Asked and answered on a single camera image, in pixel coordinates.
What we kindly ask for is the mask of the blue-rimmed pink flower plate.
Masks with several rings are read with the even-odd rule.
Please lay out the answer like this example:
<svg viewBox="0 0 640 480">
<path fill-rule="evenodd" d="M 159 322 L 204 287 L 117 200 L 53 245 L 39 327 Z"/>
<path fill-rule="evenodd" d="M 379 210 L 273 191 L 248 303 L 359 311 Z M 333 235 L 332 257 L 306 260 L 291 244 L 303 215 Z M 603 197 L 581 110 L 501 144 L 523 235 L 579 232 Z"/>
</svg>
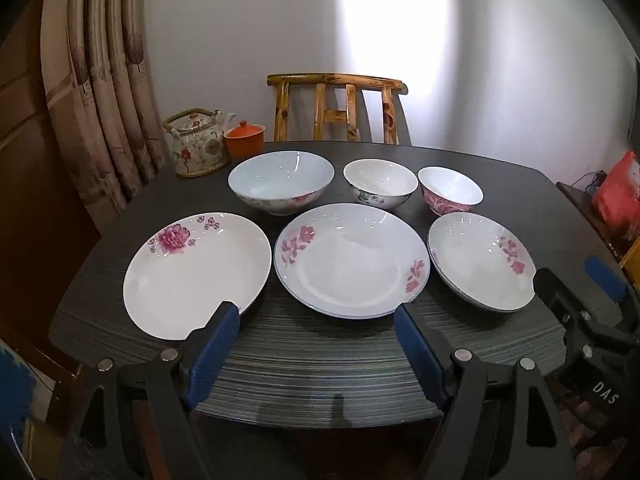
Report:
<svg viewBox="0 0 640 480">
<path fill-rule="evenodd" d="M 416 299 L 431 272 L 420 235 L 401 218 L 358 204 L 300 214 L 274 244 L 285 289 L 319 313 L 370 320 Z"/>
</svg>

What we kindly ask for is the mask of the medium white floral bowl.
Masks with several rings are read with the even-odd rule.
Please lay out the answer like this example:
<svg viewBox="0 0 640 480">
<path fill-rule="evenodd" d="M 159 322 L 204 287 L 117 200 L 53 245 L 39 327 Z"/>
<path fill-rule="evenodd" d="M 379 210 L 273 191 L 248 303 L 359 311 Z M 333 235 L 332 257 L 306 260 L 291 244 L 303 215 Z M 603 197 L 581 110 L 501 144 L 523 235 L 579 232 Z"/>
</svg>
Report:
<svg viewBox="0 0 640 480">
<path fill-rule="evenodd" d="M 411 170 L 385 159 L 353 160 L 344 167 L 343 177 L 357 203 L 383 210 L 400 207 L 419 186 Z"/>
</svg>

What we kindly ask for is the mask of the orange lidded cup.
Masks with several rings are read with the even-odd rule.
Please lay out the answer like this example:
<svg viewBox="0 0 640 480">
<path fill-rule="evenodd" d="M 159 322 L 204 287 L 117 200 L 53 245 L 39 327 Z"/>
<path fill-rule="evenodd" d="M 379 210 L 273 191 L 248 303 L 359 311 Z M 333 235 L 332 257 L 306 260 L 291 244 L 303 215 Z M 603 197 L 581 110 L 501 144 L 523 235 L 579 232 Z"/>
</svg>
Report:
<svg viewBox="0 0 640 480">
<path fill-rule="evenodd" d="M 224 134 L 224 140 L 233 160 L 248 159 L 264 149 L 265 127 L 241 120 L 239 125 Z"/>
</svg>

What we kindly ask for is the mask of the small red patterned bowl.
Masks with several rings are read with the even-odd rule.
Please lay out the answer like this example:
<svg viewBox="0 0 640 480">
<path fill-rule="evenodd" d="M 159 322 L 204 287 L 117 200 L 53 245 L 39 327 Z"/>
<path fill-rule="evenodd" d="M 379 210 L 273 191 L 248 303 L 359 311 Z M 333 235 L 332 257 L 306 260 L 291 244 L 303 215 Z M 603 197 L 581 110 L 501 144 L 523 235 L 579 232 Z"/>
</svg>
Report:
<svg viewBox="0 0 640 480">
<path fill-rule="evenodd" d="M 424 167 L 418 180 L 424 202 L 439 216 L 470 211 L 484 200 L 484 192 L 474 180 L 450 168 Z"/>
</svg>

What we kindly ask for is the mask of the large white floral bowl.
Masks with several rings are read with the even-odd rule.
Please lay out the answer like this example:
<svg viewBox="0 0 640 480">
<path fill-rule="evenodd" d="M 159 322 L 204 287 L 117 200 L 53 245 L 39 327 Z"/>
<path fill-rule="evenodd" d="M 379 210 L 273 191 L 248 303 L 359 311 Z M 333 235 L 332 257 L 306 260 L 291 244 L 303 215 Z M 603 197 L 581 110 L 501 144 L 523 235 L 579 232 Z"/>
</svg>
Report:
<svg viewBox="0 0 640 480">
<path fill-rule="evenodd" d="M 247 159 L 229 174 L 231 191 L 248 206 L 272 214 L 296 214 L 318 200 L 334 178 L 320 155 L 277 151 Z"/>
</svg>

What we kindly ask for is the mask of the red plastic bag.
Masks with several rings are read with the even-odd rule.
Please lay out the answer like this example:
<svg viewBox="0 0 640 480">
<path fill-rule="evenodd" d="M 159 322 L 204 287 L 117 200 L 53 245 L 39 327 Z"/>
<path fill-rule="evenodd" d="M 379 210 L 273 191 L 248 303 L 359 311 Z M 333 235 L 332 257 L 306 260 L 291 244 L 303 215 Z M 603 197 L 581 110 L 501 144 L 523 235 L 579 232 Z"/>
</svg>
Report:
<svg viewBox="0 0 640 480">
<path fill-rule="evenodd" d="M 639 233 L 639 163 L 633 151 L 616 162 L 592 199 L 613 235 L 634 240 Z"/>
</svg>

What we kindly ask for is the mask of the floral ceramic teapot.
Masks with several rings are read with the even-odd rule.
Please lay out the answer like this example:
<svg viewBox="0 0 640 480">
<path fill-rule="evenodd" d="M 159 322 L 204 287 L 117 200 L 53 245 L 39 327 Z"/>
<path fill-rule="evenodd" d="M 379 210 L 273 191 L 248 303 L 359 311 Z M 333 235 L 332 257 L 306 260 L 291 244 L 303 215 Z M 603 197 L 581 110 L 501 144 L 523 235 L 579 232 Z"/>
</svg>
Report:
<svg viewBox="0 0 640 480">
<path fill-rule="evenodd" d="M 169 153 L 179 177 L 206 176 L 231 162 L 224 134 L 231 129 L 234 118 L 233 113 L 195 107 L 163 121 Z"/>
</svg>

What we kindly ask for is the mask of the wooden side cabinet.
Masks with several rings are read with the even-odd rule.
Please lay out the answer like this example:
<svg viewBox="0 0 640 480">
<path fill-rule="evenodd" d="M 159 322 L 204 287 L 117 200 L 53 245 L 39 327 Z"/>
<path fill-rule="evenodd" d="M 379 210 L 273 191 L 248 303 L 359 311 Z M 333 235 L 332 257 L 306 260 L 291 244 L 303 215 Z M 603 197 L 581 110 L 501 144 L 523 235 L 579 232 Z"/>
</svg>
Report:
<svg viewBox="0 0 640 480">
<path fill-rule="evenodd" d="M 635 281 L 639 281 L 639 233 L 634 240 L 615 237 L 599 216 L 596 207 L 593 206 L 594 193 L 597 192 L 598 187 L 604 180 L 597 180 L 592 185 L 589 185 L 585 191 L 562 182 L 558 182 L 556 187 L 587 219 L 590 226 L 597 231 L 624 272 Z"/>
</svg>

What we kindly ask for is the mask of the small pink flower plate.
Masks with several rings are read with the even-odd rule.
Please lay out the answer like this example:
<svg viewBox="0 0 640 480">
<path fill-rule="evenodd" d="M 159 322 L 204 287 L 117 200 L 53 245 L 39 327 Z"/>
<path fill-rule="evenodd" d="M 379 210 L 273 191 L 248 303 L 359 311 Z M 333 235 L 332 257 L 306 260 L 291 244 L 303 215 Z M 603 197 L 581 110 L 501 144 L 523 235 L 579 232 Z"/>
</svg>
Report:
<svg viewBox="0 0 640 480">
<path fill-rule="evenodd" d="M 534 260 L 498 222 L 472 212 L 444 214 L 432 223 L 427 243 L 437 273 L 470 304 L 514 313 L 533 300 Z"/>
</svg>

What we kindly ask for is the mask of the beige patterned curtain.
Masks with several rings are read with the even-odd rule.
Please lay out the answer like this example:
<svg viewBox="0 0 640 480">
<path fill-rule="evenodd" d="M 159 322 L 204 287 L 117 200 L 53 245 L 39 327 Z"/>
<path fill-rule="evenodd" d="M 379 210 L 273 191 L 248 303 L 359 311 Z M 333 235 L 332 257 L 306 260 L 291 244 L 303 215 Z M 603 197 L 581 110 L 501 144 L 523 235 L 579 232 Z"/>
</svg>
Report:
<svg viewBox="0 0 640 480">
<path fill-rule="evenodd" d="M 40 61 L 64 164 L 104 229 L 168 163 L 143 0 L 43 0 Z"/>
</svg>

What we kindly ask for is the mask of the large peony flower plate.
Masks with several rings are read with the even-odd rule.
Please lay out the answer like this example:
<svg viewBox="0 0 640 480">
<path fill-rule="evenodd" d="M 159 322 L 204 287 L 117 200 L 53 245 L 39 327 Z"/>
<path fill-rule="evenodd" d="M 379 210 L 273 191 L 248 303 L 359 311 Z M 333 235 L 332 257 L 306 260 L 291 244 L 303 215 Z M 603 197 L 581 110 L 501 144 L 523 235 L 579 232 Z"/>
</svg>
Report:
<svg viewBox="0 0 640 480">
<path fill-rule="evenodd" d="M 272 249 L 253 221 L 228 212 L 200 212 L 151 235 L 127 266 L 122 299 L 146 334 L 183 340 L 229 301 L 244 312 L 271 270 Z"/>
</svg>

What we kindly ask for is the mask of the brown wooden door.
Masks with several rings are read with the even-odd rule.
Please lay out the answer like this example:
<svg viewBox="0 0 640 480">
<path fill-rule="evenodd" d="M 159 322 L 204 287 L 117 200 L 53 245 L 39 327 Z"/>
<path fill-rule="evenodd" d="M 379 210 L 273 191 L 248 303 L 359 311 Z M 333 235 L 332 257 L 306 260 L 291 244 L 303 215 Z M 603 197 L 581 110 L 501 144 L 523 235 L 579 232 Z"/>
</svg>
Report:
<svg viewBox="0 0 640 480">
<path fill-rule="evenodd" d="M 50 324 L 99 233 L 51 125 L 40 64 L 42 7 L 43 0 L 30 0 L 1 46 L 1 336 L 65 365 Z"/>
</svg>

